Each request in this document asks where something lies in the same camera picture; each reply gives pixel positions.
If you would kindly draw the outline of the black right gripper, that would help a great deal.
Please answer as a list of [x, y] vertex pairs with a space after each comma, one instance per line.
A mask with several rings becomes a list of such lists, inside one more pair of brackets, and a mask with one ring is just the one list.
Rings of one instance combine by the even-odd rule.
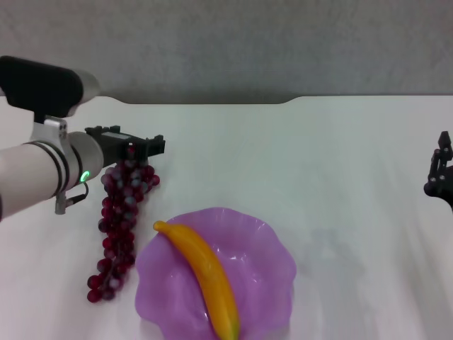
[[428, 182], [423, 190], [427, 196], [439, 198], [453, 208], [452, 201], [452, 166], [447, 163], [452, 160], [452, 141], [447, 131], [442, 131], [432, 158]]

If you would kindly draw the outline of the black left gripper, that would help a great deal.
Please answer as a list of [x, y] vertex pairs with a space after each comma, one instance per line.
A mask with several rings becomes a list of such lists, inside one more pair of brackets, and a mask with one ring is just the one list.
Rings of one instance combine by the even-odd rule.
[[147, 142], [140, 137], [121, 132], [119, 125], [87, 127], [85, 132], [100, 146], [104, 166], [126, 160], [143, 162], [148, 157], [165, 152], [166, 141], [163, 135], [157, 135], [155, 140]]

